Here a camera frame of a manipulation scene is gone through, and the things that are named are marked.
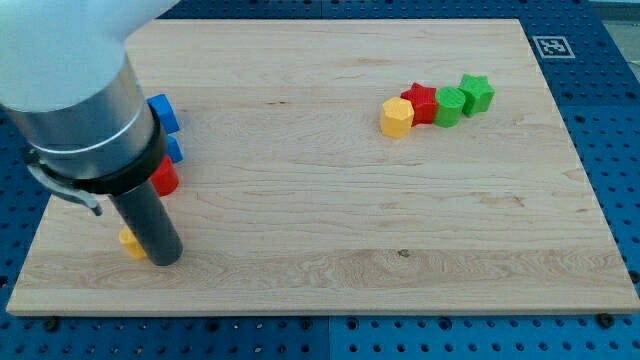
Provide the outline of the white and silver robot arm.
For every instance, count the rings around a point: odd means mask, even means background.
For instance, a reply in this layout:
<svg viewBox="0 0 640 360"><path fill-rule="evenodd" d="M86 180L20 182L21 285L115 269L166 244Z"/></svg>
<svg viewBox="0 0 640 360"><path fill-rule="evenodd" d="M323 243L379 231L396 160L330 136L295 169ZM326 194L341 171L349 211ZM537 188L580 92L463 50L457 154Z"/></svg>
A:
<svg viewBox="0 0 640 360"><path fill-rule="evenodd" d="M126 39L178 0L3 0L1 108L54 192L121 194L166 152Z"/></svg>

